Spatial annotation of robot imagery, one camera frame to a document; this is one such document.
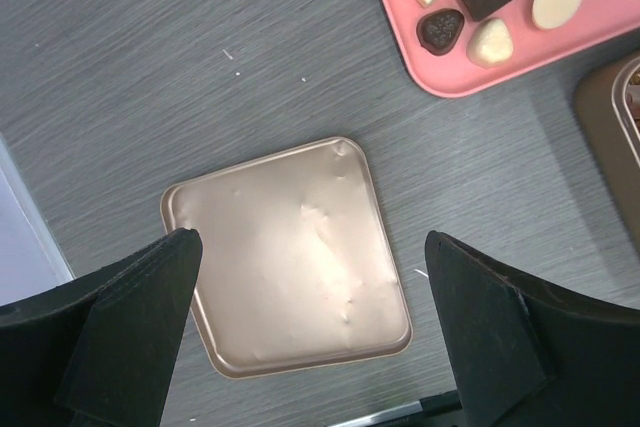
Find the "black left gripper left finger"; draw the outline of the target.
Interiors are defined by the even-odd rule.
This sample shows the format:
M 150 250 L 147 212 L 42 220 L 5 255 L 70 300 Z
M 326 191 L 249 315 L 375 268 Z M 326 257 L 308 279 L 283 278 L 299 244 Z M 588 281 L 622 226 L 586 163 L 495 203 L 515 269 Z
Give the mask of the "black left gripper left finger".
M 2 425 L 159 425 L 202 253 L 179 228 L 2 306 Z

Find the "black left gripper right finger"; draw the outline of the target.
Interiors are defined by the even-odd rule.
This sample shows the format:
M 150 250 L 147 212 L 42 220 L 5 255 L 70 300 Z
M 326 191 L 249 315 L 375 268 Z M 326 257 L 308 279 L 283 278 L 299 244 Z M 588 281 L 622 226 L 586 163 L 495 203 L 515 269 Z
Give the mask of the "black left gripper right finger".
M 636 426 L 639 312 L 431 231 L 425 261 L 470 426 Z

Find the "gold chocolate box with tray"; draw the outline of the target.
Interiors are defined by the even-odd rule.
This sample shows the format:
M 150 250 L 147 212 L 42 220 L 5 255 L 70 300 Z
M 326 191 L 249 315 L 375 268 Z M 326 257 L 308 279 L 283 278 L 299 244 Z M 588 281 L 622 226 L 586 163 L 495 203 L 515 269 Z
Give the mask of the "gold chocolate box with tray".
M 639 70 L 634 52 L 601 66 L 579 81 L 574 113 L 634 245 L 639 244 L 639 128 L 627 99 Z

